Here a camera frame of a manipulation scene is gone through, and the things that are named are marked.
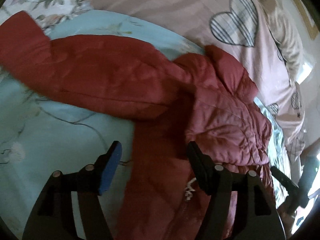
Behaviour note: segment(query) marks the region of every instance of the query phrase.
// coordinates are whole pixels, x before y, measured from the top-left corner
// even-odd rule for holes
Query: red jacket
[[[215,46],[205,50],[171,62],[127,37],[50,41],[24,12],[0,26],[0,64],[15,78],[52,100],[136,121],[117,239],[194,239],[209,198],[197,189],[185,200],[191,140],[230,171],[255,170],[273,197],[271,124],[253,103],[257,87],[234,57]],[[233,193],[225,237],[235,207]]]

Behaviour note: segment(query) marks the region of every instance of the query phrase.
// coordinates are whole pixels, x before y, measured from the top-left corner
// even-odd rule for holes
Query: wooden frame
[[[314,41],[319,33],[319,30],[318,30],[316,24],[313,23],[313,25],[312,25],[312,23],[310,22],[309,17],[307,15],[307,13],[309,13],[309,12],[306,11],[301,0],[293,0],[293,1],[296,4],[296,7],[298,8],[298,11],[301,14],[301,17],[303,19],[305,26],[307,27],[307,30],[308,30],[308,33],[309,33],[311,40]]]

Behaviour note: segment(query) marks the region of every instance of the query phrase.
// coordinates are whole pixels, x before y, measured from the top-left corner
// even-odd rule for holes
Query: jacket zipper
[[[188,204],[191,200],[191,198],[193,197],[192,192],[195,191],[195,189],[193,189],[193,187],[191,186],[192,183],[194,183],[196,181],[196,178],[193,178],[192,180],[190,180],[187,183],[186,188],[184,189],[184,198],[178,208],[177,213],[175,214],[174,218],[172,219],[172,221],[169,224],[169,227],[166,231],[166,233],[164,234],[164,237],[162,238],[162,240],[169,240],[170,236],[172,234],[172,230],[174,229],[174,226],[177,224],[177,222],[180,221],[180,219],[183,217],[184,213],[186,212],[187,208],[188,208]]]

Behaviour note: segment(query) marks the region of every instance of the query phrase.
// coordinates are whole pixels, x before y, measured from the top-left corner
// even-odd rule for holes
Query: white wall
[[[305,128],[308,146],[320,137],[320,34],[312,41],[293,0],[282,0],[282,4],[297,26],[307,57],[314,63],[310,76],[301,84],[301,93],[306,106]]]

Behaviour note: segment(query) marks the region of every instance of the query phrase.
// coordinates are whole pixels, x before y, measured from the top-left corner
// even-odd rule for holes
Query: silver bolt
[[[60,175],[61,175],[61,171],[54,171],[52,173],[52,176],[55,177],[55,178],[59,177]]]
[[[218,164],[214,168],[216,169],[216,171],[223,171],[223,166],[222,165]]]
[[[251,177],[255,177],[255,176],[257,176],[257,173],[255,171],[249,171],[249,175]]]
[[[85,170],[86,171],[93,171],[94,170],[94,166],[92,164],[88,164],[86,167],[85,167]]]

